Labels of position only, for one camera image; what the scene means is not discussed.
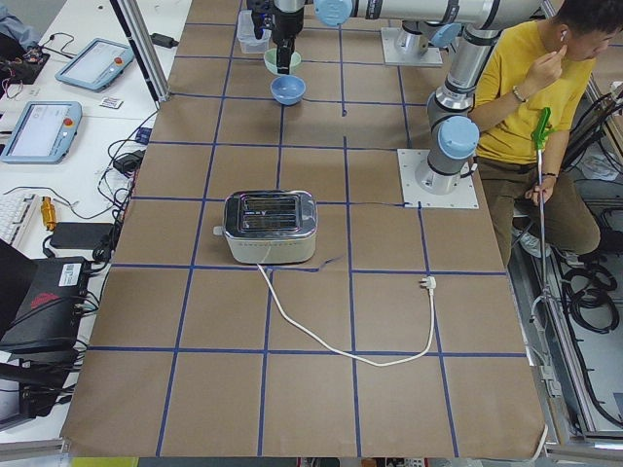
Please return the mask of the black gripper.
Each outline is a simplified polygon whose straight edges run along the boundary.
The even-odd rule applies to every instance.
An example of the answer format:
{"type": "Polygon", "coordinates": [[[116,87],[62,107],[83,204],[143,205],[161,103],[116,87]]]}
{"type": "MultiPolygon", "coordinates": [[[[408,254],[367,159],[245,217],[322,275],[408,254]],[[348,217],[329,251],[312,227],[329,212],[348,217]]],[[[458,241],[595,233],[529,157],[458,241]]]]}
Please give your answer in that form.
{"type": "Polygon", "coordinates": [[[276,73],[287,75],[293,73],[297,60],[295,57],[295,40],[304,25],[304,0],[274,0],[273,7],[273,39],[278,45],[275,55],[276,73]]]}

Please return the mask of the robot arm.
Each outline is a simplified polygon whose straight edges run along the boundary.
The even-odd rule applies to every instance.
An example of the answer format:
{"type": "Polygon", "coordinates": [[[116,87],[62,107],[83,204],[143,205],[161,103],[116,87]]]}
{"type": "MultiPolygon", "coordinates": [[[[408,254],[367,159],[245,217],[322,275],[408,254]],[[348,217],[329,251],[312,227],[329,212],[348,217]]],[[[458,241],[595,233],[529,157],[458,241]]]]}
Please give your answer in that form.
{"type": "Polygon", "coordinates": [[[458,2],[442,9],[442,17],[425,18],[407,14],[389,14],[383,10],[387,1],[262,1],[248,8],[253,11],[254,32],[272,32],[275,44],[275,70],[280,75],[294,71],[295,42],[303,30],[305,7],[313,6],[317,20],[328,27],[343,25],[350,18],[394,18],[398,27],[383,27],[381,40],[387,65],[439,67],[440,51],[451,46],[462,26],[456,22],[458,2]]]}
{"type": "Polygon", "coordinates": [[[316,17],[337,26],[349,18],[391,18],[462,26],[458,49],[445,82],[428,99],[432,144],[415,170],[418,185],[433,195],[454,189],[475,153],[479,133],[466,117],[474,90],[501,31],[529,18],[538,1],[315,1],[316,17]]]}

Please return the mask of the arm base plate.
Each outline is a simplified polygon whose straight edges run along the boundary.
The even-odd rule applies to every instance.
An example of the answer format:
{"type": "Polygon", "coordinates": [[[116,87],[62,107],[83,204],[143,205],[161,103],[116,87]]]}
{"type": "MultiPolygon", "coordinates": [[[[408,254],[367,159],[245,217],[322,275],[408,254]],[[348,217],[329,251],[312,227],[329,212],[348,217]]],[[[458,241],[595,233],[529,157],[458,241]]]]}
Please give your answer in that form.
{"type": "Polygon", "coordinates": [[[429,166],[428,153],[424,149],[397,150],[403,204],[410,208],[478,209],[468,163],[455,175],[441,175],[429,166]]]}
{"type": "Polygon", "coordinates": [[[437,68],[443,65],[440,49],[429,46],[422,34],[413,34],[397,27],[381,29],[386,65],[437,68]]]}

